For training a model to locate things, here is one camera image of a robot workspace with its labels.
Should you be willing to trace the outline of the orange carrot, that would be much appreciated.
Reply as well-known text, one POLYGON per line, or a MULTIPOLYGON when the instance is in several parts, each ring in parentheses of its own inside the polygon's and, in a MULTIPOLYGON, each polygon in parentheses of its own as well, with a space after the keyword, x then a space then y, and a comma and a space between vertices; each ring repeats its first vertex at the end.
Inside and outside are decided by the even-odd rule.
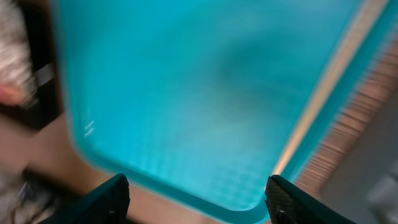
POLYGON ((1 84, 1 104, 8 106, 23 105, 28 99, 28 95, 19 87, 1 84))

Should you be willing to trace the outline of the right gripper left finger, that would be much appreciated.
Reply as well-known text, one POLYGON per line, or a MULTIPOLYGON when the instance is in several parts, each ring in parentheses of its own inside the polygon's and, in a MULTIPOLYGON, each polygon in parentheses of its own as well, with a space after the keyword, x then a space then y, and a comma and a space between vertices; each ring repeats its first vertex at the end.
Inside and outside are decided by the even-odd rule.
POLYGON ((129 203, 129 182, 124 174, 116 174, 40 224, 126 223, 129 203))

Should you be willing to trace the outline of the black plastic tray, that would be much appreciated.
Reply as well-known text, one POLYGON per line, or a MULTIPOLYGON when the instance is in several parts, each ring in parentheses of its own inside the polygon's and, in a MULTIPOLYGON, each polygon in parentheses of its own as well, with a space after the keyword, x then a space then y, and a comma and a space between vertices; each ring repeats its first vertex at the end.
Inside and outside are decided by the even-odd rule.
POLYGON ((44 1, 18 1, 27 29, 36 91, 27 106, 1 106, 1 114, 40 130, 62 112, 53 37, 44 1))

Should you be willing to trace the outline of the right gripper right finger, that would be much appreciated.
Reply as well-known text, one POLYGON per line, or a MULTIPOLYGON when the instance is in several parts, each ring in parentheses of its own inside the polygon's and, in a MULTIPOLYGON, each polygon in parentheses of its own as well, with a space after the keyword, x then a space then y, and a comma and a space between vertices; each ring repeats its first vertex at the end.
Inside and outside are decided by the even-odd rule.
POLYGON ((280 175, 272 175, 265 189, 272 224, 354 224, 280 175))

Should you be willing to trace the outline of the wooden chopstick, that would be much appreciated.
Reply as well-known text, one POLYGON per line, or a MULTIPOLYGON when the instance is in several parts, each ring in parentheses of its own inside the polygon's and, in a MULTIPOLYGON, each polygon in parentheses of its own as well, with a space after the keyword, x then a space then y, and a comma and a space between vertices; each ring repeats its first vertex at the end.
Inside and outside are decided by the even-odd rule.
POLYGON ((318 81, 300 119, 285 144, 284 150, 274 166, 273 174, 281 174, 287 167, 300 143, 315 123, 315 119, 320 114, 334 87, 343 76, 343 72, 347 69, 389 3, 390 0, 365 0, 361 3, 359 10, 355 13, 353 20, 349 23, 348 28, 346 28, 341 40, 338 42, 320 81, 318 81))

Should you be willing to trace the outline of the teal plastic tray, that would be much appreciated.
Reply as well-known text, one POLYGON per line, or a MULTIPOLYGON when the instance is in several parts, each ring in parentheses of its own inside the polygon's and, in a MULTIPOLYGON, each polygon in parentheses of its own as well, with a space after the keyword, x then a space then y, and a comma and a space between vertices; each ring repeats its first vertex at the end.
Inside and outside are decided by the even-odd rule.
MULTIPOLYGON (((221 222, 266 221, 267 179, 361 3, 52 1, 76 150, 221 222)), ((282 177, 302 173, 396 20, 390 1, 282 177)))

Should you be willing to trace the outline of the grey plastic dish rack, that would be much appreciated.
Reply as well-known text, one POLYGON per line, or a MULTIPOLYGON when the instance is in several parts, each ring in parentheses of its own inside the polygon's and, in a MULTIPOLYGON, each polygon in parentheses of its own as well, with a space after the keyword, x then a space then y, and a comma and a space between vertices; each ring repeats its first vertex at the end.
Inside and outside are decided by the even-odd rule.
POLYGON ((355 223, 381 223, 381 203, 397 220, 397 91, 322 187, 320 199, 355 223))

